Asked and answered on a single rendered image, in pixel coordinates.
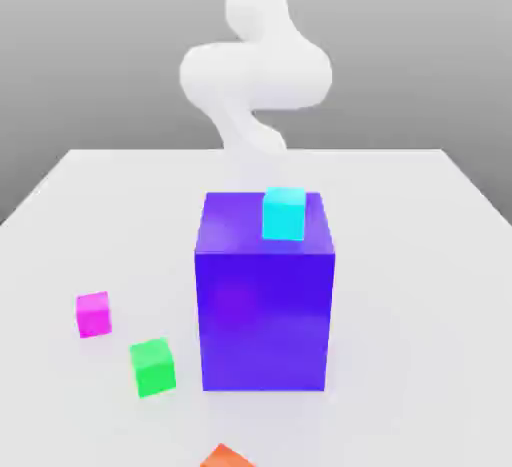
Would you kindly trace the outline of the small cyan cube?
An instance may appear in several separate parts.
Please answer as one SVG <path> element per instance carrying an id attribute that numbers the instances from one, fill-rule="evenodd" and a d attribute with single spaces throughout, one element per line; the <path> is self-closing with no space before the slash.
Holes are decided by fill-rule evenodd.
<path id="1" fill-rule="evenodd" d="M 303 188 L 270 187 L 263 196 L 262 237 L 302 241 L 305 236 L 306 192 Z"/>

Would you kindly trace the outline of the small green cube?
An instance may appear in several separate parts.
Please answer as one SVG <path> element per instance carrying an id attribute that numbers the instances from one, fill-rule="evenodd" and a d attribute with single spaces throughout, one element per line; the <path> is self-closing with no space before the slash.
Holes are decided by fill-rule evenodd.
<path id="1" fill-rule="evenodd" d="M 132 345 L 130 357 L 140 398 L 176 388 L 174 358 L 165 338 Z"/>

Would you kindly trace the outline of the small magenta cube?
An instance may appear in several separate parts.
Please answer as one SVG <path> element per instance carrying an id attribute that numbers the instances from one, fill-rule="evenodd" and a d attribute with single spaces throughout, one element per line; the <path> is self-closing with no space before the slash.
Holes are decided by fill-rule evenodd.
<path id="1" fill-rule="evenodd" d="M 106 291 L 78 296 L 75 309 L 81 338 L 103 336 L 112 332 L 109 299 Z"/>

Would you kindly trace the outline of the small orange cube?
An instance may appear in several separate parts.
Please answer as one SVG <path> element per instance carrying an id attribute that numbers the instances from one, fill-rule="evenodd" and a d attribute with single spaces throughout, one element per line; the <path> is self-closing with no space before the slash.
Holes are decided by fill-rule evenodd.
<path id="1" fill-rule="evenodd" d="M 216 448 L 201 462 L 200 467 L 256 467 L 240 453 L 231 449 L 223 443 Z"/>

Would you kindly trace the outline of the large purple box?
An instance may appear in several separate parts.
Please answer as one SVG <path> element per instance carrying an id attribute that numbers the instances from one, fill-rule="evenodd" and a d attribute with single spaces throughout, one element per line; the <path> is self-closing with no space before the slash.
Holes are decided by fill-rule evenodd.
<path id="1" fill-rule="evenodd" d="M 209 192 L 194 251 L 206 391 L 325 387 L 335 249 L 319 194 L 301 241 L 262 237 L 263 196 Z"/>

